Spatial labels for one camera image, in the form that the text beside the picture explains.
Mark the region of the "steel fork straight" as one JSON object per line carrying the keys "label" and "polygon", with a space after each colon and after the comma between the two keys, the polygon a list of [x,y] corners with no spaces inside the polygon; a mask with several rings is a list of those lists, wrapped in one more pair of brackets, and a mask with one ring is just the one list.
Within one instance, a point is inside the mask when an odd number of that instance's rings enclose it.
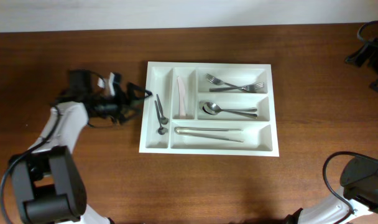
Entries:
{"label": "steel fork straight", "polygon": [[230,90],[243,90],[247,92],[254,92],[258,89],[261,89],[265,86],[264,83],[254,83],[250,85],[244,86],[237,86],[237,87],[227,87],[227,88],[210,88],[210,92],[222,92],[222,91],[230,91]]}

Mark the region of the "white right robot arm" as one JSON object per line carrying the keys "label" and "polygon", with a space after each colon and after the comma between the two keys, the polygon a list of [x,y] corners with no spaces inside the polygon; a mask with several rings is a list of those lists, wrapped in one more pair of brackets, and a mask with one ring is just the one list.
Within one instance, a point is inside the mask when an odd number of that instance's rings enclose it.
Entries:
{"label": "white right robot arm", "polygon": [[[346,64],[361,67],[365,61],[378,75],[378,38],[364,39],[362,32],[366,27],[377,25],[378,21],[363,24],[358,32],[363,46],[345,59]],[[378,79],[369,85],[378,93]],[[327,166],[337,156],[351,156],[339,180],[340,188],[335,191],[327,177]],[[355,218],[378,213],[378,158],[364,154],[338,151],[331,154],[322,167],[323,181],[330,195],[311,208],[299,208],[287,215],[284,223],[349,223]]]}

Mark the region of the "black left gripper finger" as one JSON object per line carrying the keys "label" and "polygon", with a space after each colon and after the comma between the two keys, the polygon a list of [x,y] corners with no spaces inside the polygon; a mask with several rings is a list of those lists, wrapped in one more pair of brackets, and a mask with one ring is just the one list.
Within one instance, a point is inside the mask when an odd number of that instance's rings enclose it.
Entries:
{"label": "black left gripper finger", "polygon": [[131,82],[127,83],[127,95],[129,99],[147,99],[152,96],[152,92]]}
{"label": "black left gripper finger", "polygon": [[120,101],[119,103],[121,104],[121,109],[119,112],[119,124],[124,124],[138,116],[142,111],[139,108],[139,105],[143,104],[144,101],[145,98]]}

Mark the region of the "pink plastic knife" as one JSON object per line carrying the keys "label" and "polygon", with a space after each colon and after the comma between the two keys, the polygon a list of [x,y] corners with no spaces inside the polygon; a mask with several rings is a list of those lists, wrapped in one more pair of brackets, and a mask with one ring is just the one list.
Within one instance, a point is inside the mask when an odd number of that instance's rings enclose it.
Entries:
{"label": "pink plastic knife", "polygon": [[178,92],[179,92],[179,116],[181,119],[184,119],[187,116],[187,113],[185,110],[186,89],[185,89],[185,84],[181,77],[177,77],[177,84],[178,84]]}

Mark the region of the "steel tablespoon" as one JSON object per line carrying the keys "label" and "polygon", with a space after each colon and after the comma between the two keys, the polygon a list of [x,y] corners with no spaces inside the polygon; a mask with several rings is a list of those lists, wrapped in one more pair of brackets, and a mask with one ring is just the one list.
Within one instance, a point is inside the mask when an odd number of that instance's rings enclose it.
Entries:
{"label": "steel tablespoon", "polygon": [[212,114],[212,115],[217,115],[221,112],[227,112],[227,113],[233,113],[233,114],[248,114],[248,113],[255,113],[258,111],[257,108],[248,108],[248,109],[221,109],[217,107],[210,107],[204,104],[202,106],[202,110],[205,113]]}
{"label": "steel tablespoon", "polygon": [[212,102],[205,102],[203,104],[203,109],[209,113],[209,114],[214,114],[217,115],[221,112],[226,112],[226,113],[231,113],[231,114],[236,114],[239,116],[244,116],[248,118],[257,118],[258,115],[255,113],[246,113],[246,112],[241,112],[241,111],[234,111],[234,110],[225,110],[219,107],[217,104],[212,103]]}

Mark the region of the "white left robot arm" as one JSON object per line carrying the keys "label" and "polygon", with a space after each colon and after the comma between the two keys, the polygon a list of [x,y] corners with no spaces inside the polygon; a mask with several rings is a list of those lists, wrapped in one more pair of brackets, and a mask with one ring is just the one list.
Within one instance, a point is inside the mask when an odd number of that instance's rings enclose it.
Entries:
{"label": "white left robot arm", "polygon": [[88,205],[85,185],[72,154],[90,118],[124,124],[141,112],[138,105],[152,92],[133,83],[125,90],[121,74],[109,78],[86,69],[68,71],[68,88],[50,110],[39,138],[23,153],[13,155],[0,184],[0,208],[10,223],[4,203],[8,177],[23,223],[112,223]]}

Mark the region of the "steel tongs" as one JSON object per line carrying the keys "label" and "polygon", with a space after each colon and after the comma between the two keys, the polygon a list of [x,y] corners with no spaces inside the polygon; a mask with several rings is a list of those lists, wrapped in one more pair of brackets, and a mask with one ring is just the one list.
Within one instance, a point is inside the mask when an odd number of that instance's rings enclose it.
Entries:
{"label": "steel tongs", "polygon": [[244,140],[233,139],[220,135],[210,134],[210,132],[242,132],[242,129],[229,129],[229,128],[192,128],[192,127],[176,127],[174,131],[177,135],[193,136],[199,138],[217,139],[222,141],[240,142]]}

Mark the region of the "small steel teaspoon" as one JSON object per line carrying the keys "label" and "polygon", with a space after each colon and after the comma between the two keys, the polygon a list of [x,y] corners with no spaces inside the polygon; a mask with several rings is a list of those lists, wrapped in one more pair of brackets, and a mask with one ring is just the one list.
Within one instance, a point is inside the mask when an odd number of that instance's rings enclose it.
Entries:
{"label": "small steel teaspoon", "polygon": [[154,104],[155,104],[155,109],[156,109],[156,113],[157,113],[157,119],[158,119],[158,122],[159,122],[159,128],[158,128],[157,132],[158,132],[159,135],[167,134],[168,129],[162,126],[160,111],[159,111],[159,107],[158,107],[156,100],[154,101]]}
{"label": "small steel teaspoon", "polygon": [[157,97],[157,105],[158,105],[159,112],[160,112],[160,121],[161,121],[162,124],[168,124],[168,118],[166,118],[164,116],[164,111],[163,111],[163,108],[162,108],[162,104],[161,104],[161,100],[159,98],[159,95],[156,94],[156,97]]}

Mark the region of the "steel fork angled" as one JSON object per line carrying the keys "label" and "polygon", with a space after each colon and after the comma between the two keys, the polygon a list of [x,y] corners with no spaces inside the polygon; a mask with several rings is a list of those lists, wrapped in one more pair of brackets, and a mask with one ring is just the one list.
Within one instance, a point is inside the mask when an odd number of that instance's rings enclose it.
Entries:
{"label": "steel fork angled", "polygon": [[206,78],[210,83],[215,84],[215,85],[227,85],[226,82],[220,80],[219,78],[216,78],[216,77],[210,75],[209,73],[207,73],[207,74],[205,75],[205,78]]}

